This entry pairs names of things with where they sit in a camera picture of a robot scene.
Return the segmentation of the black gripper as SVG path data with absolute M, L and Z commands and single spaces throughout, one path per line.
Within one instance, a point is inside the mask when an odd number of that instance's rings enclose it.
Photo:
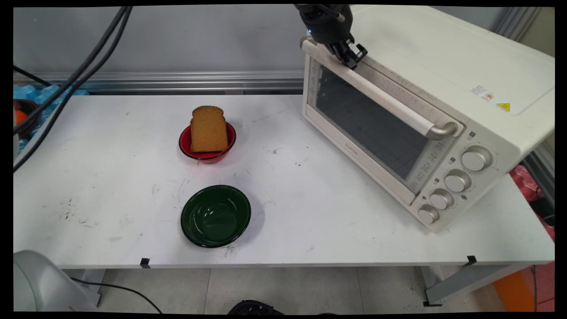
M 351 39 L 353 14 L 349 4 L 296 4 L 295 8 L 313 39 L 328 45 L 344 66 L 354 70 L 367 55 L 367 49 Z

